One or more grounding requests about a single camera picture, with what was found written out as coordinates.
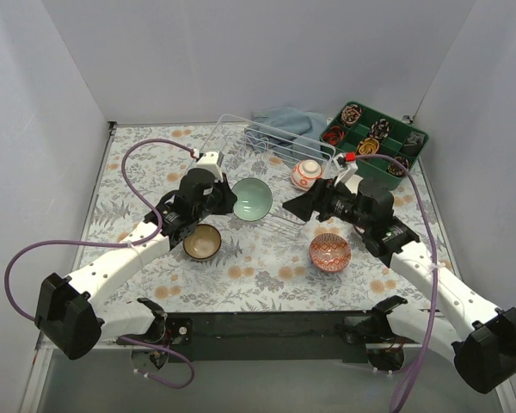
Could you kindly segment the orange white floral bowl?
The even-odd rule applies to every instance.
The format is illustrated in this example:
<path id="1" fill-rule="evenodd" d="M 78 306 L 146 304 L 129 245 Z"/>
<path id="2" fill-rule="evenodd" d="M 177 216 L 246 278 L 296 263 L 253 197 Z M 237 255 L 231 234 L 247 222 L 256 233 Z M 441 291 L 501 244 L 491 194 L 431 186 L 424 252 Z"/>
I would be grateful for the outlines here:
<path id="1" fill-rule="evenodd" d="M 313 159 L 305 159 L 298 162 L 292 169 L 292 184 L 304 191 L 309 190 L 316 180 L 323 176 L 322 166 Z"/>

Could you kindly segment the pale green bowl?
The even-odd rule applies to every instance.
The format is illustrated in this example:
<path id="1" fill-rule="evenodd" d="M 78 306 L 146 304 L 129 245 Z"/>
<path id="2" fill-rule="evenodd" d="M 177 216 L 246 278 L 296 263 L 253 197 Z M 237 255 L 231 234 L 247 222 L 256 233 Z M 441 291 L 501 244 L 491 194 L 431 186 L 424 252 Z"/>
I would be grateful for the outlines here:
<path id="1" fill-rule="evenodd" d="M 272 207 L 272 191 L 260 179 L 244 178 L 234 185 L 232 192 L 237 197 L 233 213 L 241 220 L 254 222 L 263 219 Z"/>

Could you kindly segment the black glazed bowl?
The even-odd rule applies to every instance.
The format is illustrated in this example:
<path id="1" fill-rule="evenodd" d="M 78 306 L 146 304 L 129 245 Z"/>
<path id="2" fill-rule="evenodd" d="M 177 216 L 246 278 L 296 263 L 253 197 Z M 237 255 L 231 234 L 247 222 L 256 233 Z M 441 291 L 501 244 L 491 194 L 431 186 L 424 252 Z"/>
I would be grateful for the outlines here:
<path id="1" fill-rule="evenodd" d="M 219 251 L 222 238 L 218 229 L 212 225 L 200 224 L 195 232 L 184 239 L 184 252 L 194 261 L 212 259 Z"/>

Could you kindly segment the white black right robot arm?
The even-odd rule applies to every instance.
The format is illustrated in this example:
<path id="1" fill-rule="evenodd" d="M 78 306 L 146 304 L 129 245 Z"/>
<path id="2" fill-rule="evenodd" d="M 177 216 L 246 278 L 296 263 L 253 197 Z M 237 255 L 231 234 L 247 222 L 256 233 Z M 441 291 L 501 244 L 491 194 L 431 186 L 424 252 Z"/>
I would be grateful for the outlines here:
<path id="1" fill-rule="evenodd" d="M 359 228 L 367 251 L 428 297 L 442 318 L 433 322 L 404 299 L 373 308 L 372 333 L 382 342 L 397 336 L 421 342 L 450 361 L 460 377 L 482 394 L 516 374 L 516 308 L 484 299 L 434 257 L 393 211 L 392 193 L 363 180 L 352 193 L 345 184 L 317 180 L 283 208 L 303 221 L 336 217 Z"/>

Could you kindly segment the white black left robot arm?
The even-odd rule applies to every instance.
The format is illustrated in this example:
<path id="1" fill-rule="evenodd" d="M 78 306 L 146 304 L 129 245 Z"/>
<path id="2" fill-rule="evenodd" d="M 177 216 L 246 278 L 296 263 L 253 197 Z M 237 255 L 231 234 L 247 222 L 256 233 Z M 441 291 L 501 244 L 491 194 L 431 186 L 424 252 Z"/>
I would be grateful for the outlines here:
<path id="1" fill-rule="evenodd" d="M 36 327 L 71 360 L 107 338 L 160 342 L 167 314 L 159 304 L 139 298 L 111 311 L 105 307 L 107 299 L 147 264 L 193 235 L 204 218 L 232 213 L 236 201 L 225 174 L 190 169 L 180 187 L 160 200 L 158 211 L 148 213 L 126 237 L 128 247 L 110 250 L 66 276 L 51 274 L 42 281 Z"/>

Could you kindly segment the blue white zigzag bowl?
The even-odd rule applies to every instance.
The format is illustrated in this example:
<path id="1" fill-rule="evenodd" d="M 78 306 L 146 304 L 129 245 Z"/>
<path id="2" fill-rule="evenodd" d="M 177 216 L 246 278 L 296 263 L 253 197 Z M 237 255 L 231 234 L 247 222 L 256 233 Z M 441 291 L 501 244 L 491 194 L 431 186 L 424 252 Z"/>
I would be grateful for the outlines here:
<path id="1" fill-rule="evenodd" d="M 311 262 L 322 271 L 342 271 L 352 259 L 349 243 L 341 236 L 323 233 L 316 236 L 309 247 Z"/>

